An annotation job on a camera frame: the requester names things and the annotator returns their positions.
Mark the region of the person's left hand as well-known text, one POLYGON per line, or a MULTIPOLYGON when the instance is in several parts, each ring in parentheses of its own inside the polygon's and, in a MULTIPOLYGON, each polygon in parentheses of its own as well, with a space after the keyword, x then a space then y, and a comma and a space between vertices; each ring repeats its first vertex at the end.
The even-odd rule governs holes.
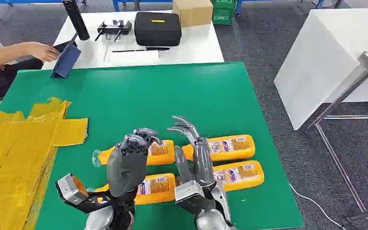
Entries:
POLYGON ((31 55, 43 62, 56 60, 59 56, 59 52, 54 47, 38 42, 26 42, 25 49, 28 55, 31 55))

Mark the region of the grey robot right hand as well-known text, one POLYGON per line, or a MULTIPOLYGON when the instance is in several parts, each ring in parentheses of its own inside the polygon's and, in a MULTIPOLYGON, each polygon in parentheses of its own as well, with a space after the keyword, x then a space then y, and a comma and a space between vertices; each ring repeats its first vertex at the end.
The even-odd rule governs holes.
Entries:
POLYGON ((211 191, 216 185, 213 175, 213 164, 207 139, 200 136, 197 128, 190 121, 179 115, 172 117, 176 122, 167 128, 188 138, 193 147, 193 177, 202 188, 211 191))

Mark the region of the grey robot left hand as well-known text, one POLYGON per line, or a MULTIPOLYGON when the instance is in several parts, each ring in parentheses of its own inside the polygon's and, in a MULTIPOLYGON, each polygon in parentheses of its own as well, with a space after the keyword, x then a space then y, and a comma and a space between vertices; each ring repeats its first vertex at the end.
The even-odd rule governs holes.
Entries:
POLYGON ((150 146, 162 141, 148 128, 134 129, 116 144, 107 160, 106 175, 110 194, 119 197, 138 188, 146 176, 150 146))

